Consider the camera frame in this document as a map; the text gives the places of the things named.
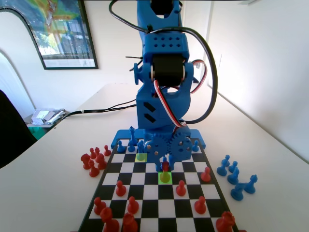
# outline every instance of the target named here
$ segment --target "red pawn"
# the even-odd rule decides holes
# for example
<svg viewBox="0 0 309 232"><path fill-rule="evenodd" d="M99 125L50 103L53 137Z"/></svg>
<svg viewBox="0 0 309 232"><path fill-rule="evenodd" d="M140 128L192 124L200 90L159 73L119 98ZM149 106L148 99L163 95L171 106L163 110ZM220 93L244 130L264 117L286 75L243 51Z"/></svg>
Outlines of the red pawn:
<svg viewBox="0 0 309 232"><path fill-rule="evenodd" d="M218 232L232 232L232 226L235 225L235 218L231 212L225 211L222 214L222 218L219 218L216 222Z"/></svg>
<svg viewBox="0 0 309 232"><path fill-rule="evenodd" d="M112 152L108 149L107 145L104 146L104 149L105 151L103 152L103 155L110 156Z"/></svg>
<svg viewBox="0 0 309 232"><path fill-rule="evenodd" d="M115 219L112 219L112 210L109 207L105 207L101 213L100 217L105 223L105 228L103 232L118 232L119 222Z"/></svg>
<svg viewBox="0 0 309 232"><path fill-rule="evenodd" d="M100 215L101 211L106 207L106 203L101 201L100 197L95 198L95 214Z"/></svg>
<svg viewBox="0 0 309 232"><path fill-rule="evenodd" d="M117 181L117 189L116 189L116 194L119 197L122 197L126 193L126 187L122 185L122 181L118 180Z"/></svg>
<svg viewBox="0 0 309 232"><path fill-rule="evenodd" d="M211 169L209 167L205 168L205 171L201 174L201 179L205 182L209 182L211 180Z"/></svg>
<svg viewBox="0 0 309 232"><path fill-rule="evenodd" d="M96 177L99 173L100 170L98 168L95 167L95 163L93 162L93 160L89 160L89 166L91 167L91 170L89 172L89 176L91 177Z"/></svg>
<svg viewBox="0 0 309 232"><path fill-rule="evenodd" d="M204 214L206 212L205 198L199 197L197 202L194 204L194 208L199 214Z"/></svg>
<svg viewBox="0 0 309 232"><path fill-rule="evenodd" d="M122 224L123 224L122 232L137 232L139 229L137 222L134 219L133 214L131 213L125 214Z"/></svg>
<svg viewBox="0 0 309 232"><path fill-rule="evenodd" d="M185 195L186 191L187 190L184 187L184 181L183 180L179 181L179 185L176 187L176 193L182 197Z"/></svg>
<svg viewBox="0 0 309 232"><path fill-rule="evenodd" d="M90 158L95 159L97 157L96 153L94 152L93 148L90 148Z"/></svg>
<svg viewBox="0 0 309 232"><path fill-rule="evenodd" d="M129 198L129 205L127 206L127 210L131 214L135 214L139 210L139 203L135 200L134 197Z"/></svg>
<svg viewBox="0 0 309 232"><path fill-rule="evenodd" d="M87 153L82 155L81 161L84 163L83 167L86 170L90 169L90 166L88 164L89 160L90 160L90 155L88 155Z"/></svg>

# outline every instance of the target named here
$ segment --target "table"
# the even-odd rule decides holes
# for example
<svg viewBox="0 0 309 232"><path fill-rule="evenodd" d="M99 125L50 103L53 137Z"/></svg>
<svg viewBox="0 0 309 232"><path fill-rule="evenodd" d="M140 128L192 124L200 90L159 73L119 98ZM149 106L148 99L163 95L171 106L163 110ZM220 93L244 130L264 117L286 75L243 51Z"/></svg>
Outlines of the table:
<svg viewBox="0 0 309 232"><path fill-rule="evenodd" d="M138 89L106 85L79 109L107 108L132 100ZM207 86L192 95L184 118L202 115L210 95ZM89 177L80 157L90 147L110 145L117 130L129 126L138 127L135 108L70 116L0 169L0 230L77 231L99 181L99 176ZM258 176L256 193L237 202L229 194L232 185L215 172L239 229L308 230L309 165L220 96L211 115L190 127L200 130L212 168L229 154L231 162L239 163L240 182L248 181L252 174Z"/></svg>

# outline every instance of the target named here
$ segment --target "blue chess piece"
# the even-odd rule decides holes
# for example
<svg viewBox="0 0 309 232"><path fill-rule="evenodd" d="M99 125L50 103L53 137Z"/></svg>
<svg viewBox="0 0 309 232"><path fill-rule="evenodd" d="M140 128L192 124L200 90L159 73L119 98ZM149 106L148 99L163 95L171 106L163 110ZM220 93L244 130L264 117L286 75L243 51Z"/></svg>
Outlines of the blue chess piece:
<svg viewBox="0 0 309 232"><path fill-rule="evenodd" d="M198 151L198 140L194 141L194 145L192 146L192 151L195 151L195 152Z"/></svg>
<svg viewBox="0 0 309 232"><path fill-rule="evenodd" d="M221 176L226 176L227 171L225 169L227 160L222 160L222 166L217 168L217 173Z"/></svg>
<svg viewBox="0 0 309 232"><path fill-rule="evenodd" d="M122 142L119 140L118 141L117 151L118 152L124 152L125 150L126 150L126 148L124 146L122 146Z"/></svg>
<svg viewBox="0 0 309 232"><path fill-rule="evenodd" d="M233 173L235 167L237 166L238 162L237 161L233 161L233 164L231 166L228 167L228 170Z"/></svg>
<svg viewBox="0 0 309 232"><path fill-rule="evenodd" d="M228 182L230 182L232 185L238 184L238 174L239 174L238 167L235 167L233 173L227 176Z"/></svg>
<svg viewBox="0 0 309 232"><path fill-rule="evenodd" d="M225 159L223 159L223 160L226 160L226 167L230 165L230 161L228 161L229 158L230 158L230 156L229 156L229 155L226 155L226 156L225 156Z"/></svg>
<svg viewBox="0 0 309 232"><path fill-rule="evenodd" d="M250 182L246 184L245 191L247 193L253 194L255 193L254 183L257 182L257 175L252 175L250 177Z"/></svg>
<svg viewBox="0 0 309 232"><path fill-rule="evenodd" d="M135 151L135 146L132 145L132 140L129 141L129 147L127 148L129 152Z"/></svg>
<svg viewBox="0 0 309 232"><path fill-rule="evenodd" d="M236 184L235 188L231 190L231 196L236 200L236 201L241 201L243 199L243 194L242 191L245 188L246 184L245 183L238 183Z"/></svg>
<svg viewBox="0 0 309 232"><path fill-rule="evenodd" d="M135 138L135 135L134 135L134 133L135 133L134 127L131 126L130 129L129 129L129 131L130 131L130 133L131 133L132 145L133 145L133 146L136 146L136 145L137 145L137 139Z"/></svg>

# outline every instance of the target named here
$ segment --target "white square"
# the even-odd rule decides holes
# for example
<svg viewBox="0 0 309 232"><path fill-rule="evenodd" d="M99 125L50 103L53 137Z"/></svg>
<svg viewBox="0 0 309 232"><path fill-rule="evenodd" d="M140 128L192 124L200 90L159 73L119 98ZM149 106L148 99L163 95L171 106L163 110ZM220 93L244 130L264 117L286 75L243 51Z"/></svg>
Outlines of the white square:
<svg viewBox="0 0 309 232"><path fill-rule="evenodd" d="M176 218L178 232L195 232L193 218Z"/></svg>
<svg viewBox="0 0 309 232"><path fill-rule="evenodd" d="M203 173L207 167L206 162L194 162L194 165L198 173Z"/></svg>
<svg viewBox="0 0 309 232"><path fill-rule="evenodd" d="M106 203L106 207L110 207L110 205L111 205L111 201L107 201L107 200L104 200L104 201L102 201L102 202L105 202ZM95 213L95 205L93 205L93 207L92 207L92 211L91 211L91 213L90 213L90 215L89 215L89 219L101 219L101 217L100 217L100 215L97 215L96 213Z"/></svg>
<svg viewBox="0 0 309 232"><path fill-rule="evenodd" d="M197 173L184 173L185 182L187 185L199 185L200 181Z"/></svg>
<svg viewBox="0 0 309 232"><path fill-rule="evenodd" d="M126 187L126 193L119 197L117 194L116 194L116 189L118 188L117 186L115 187L115 190L114 190L114 194L112 195L112 200L127 200L127 197L129 195L129 189L130 189L130 185L124 185Z"/></svg>
<svg viewBox="0 0 309 232"><path fill-rule="evenodd" d="M142 218L140 220L141 232L158 232L159 219L158 218Z"/></svg>
<svg viewBox="0 0 309 232"><path fill-rule="evenodd" d="M159 199L159 185L144 185L144 200Z"/></svg>
<svg viewBox="0 0 309 232"><path fill-rule="evenodd" d="M184 185L184 188L186 189L186 192L185 192L185 195L184 196L179 196L177 193L176 193L176 187L178 185L173 185L173 194L174 194L174 199L189 199L189 194L188 194L188 188L187 188L187 185Z"/></svg>
<svg viewBox="0 0 309 232"><path fill-rule="evenodd" d="M114 154L114 157L112 158L112 163L123 163L124 158L124 154Z"/></svg>
<svg viewBox="0 0 309 232"><path fill-rule="evenodd" d="M143 204L143 200L136 200L138 203L139 203L139 209L138 211L133 214L134 215L134 218L141 218L141 209L142 209L142 204ZM125 214L128 212L127 210L127 206L129 205L129 200L127 200L126 202L126 210L125 210Z"/></svg>
<svg viewBox="0 0 309 232"><path fill-rule="evenodd" d="M122 146L128 146L129 144L129 139L120 139L121 143L122 143Z"/></svg>
<svg viewBox="0 0 309 232"><path fill-rule="evenodd" d="M215 185L201 185L205 199L220 199Z"/></svg>
<svg viewBox="0 0 309 232"><path fill-rule="evenodd" d="M183 173L183 164L181 162L175 162L172 173Z"/></svg>
<svg viewBox="0 0 309 232"><path fill-rule="evenodd" d="M119 222L119 230L118 231L115 231L115 232L120 232L121 231L121 227L122 227L122 218L114 218L115 220L117 220Z"/></svg>
<svg viewBox="0 0 309 232"><path fill-rule="evenodd" d="M132 173L134 168L134 163L122 163L120 173Z"/></svg>
<svg viewBox="0 0 309 232"><path fill-rule="evenodd" d="M130 185L143 185L145 184L146 173L133 173Z"/></svg>
<svg viewBox="0 0 309 232"><path fill-rule="evenodd" d="M116 185L119 173L106 173L102 185Z"/></svg>
<svg viewBox="0 0 309 232"><path fill-rule="evenodd" d="M206 205L206 212L205 213L203 213L203 214L199 214L196 210L195 210L195 208L194 208L194 204L195 204L195 202L197 202L198 200L190 200L190 205L191 205L191 209L192 209L192 214L193 214L193 217L194 218L210 218L211 216L210 216L210 214L209 214L209 211L208 211L208 208L207 208L207 204L205 203L205 205Z"/></svg>
<svg viewBox="0 0 309 232"><path fill-rule="evenodd" d="M174 200L159 200L159 218L175 218Z"/></svg>
<svg viewBox="0 0 309 232"><path fill-rule="evenodd" d="M128 149L129 147L126 148L126 154L136 154L137 152L137 146L134 147L134 151L129 151Z"/></svg>
<svg viewBox="0 0 309 232"><path fill-rule="evenodd" d="M146 172L147 173L156 173L154 163L146 163Z"/></svg>

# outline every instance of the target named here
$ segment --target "map poster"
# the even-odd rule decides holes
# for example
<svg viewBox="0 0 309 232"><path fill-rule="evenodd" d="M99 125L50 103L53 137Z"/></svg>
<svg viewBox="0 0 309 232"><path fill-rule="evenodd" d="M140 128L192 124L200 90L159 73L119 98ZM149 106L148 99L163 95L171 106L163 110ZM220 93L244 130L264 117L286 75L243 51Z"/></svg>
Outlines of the map poster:
<svg viewBox="0 0 309 232"><path fill-rule="evenodd" d="M27 27L45 69L97 69L84 2L0 0Z"/></svg>

